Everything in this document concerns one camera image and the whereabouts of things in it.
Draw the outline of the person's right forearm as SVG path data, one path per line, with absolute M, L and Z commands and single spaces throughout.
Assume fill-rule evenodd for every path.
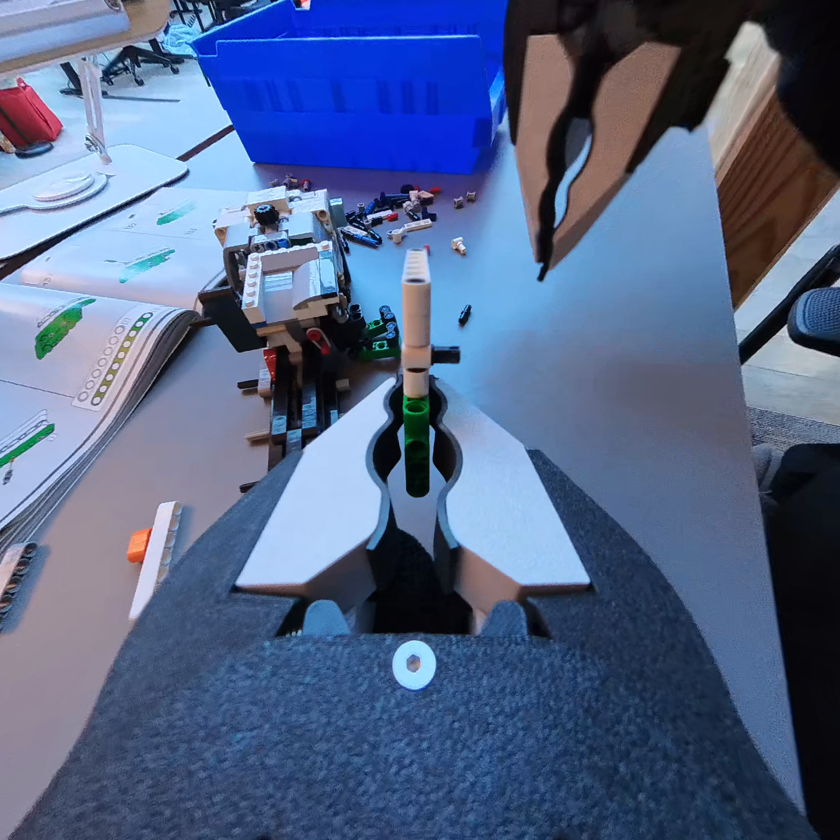
M 752 20 L 780 57 L 776 96 L 818 157 L 839 173 L 839 2 L 762 1 Z

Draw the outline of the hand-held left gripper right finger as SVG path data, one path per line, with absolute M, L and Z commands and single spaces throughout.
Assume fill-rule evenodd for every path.
M 567 595 L 590 575 L 524 445 L 438 377 L 430 380 L 437 497 L 434 566 L 479 632 L 499 602 Z

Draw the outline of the blue plastic bin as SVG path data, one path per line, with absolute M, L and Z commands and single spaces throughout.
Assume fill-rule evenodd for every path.
M 193 42 L 249 159 L 469 175 L 506 110 L 507 2 L 275 2 Z

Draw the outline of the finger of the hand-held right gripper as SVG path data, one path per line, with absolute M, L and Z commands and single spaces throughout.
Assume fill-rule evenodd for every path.
M 616 59 L 582 51 L 547 142 L 547 269 L 580 241 L 625 183 L 680 47 L 647 41 Z
M 538 280 L 574 246 L 592 205 L 592 41 L 527 41 L 515 156 Z

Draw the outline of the person's leg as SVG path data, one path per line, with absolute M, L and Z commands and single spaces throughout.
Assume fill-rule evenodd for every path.
M 839 838 L 837 444 L 752 448 L 808 819 Z

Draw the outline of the wooden document stand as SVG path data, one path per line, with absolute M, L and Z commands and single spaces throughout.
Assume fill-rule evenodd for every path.
M 2 78 L 75 60 L 88 153 L 1 192 L 2 262 L 67 235 L 182 178 L 184 163 L 131 144 L 108 146 L 96 58 L 155 38 L 170 2 L 2 2 Z

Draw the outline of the white lego beam orange pin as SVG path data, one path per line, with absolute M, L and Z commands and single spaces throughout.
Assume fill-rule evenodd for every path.
M 134 532 L 129 539 L 127 559 L 140 566 L 140 577 L 129 610 L 135 623 L 153 594 L 168 575 L 182 518 L 182 504 L 167 501 L 157 508 L 152 528 Z

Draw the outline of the lego instruction booklet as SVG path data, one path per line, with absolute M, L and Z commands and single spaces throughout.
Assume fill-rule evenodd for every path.
M 224 280 L 242 191 L 165 187 L 1 286 L 2 550 L 28 539 L 143 399 Z

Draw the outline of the black mesh office chair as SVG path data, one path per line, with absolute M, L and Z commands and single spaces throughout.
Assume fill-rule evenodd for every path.
M 839 245 L 815 262 L 782 301 L 739 342 L 740 364 L 786 328 L 791 341 L 839 357 Z

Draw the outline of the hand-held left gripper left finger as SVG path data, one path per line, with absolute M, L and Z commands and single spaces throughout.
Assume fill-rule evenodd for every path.
M 375 630 L 406 550 L 421 550 L 399 527 L 387 480 L 401 457 L 393 375 L 316 437 L 290 467 L 266 525 L 238 573 L 237 592 L 308 603 L 334 602 L 355 632 Z

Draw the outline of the lego truck model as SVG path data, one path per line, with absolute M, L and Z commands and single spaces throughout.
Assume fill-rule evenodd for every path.
M 199 294 L 237 352 L 259 350 L 255 391 L 269 403 L 268 469 L 339 419 L 338 358 L 364 322 L 351 305 L 343 200 L 279 185 L 223 207 L 213 221 L 224 281 Z

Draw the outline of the red bag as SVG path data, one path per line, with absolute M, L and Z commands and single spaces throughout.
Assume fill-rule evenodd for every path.
M 52 151 L 63 124 L 21 77 L 2 80 L 2 151 L 26 159 Z

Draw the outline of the pile of small lego pieces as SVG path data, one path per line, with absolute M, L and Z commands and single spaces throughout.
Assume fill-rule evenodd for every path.
M 438 179 L 430 183 L 406 182 L 356 201 L 345 200 L 329 190 L 316 190 L 311 179 L 293 174 L 272 185 L 288 188 L 291 201 L 324 199 L 327 219 L 345 253 L 353 245 L 379 249 L 385 243 L 404 245 L 407 240 L 429 253 L 431 245 L 427 238 L 446 219 L 445 214 L 459 213 L 477 201 L 477 190 L 452 191 Z

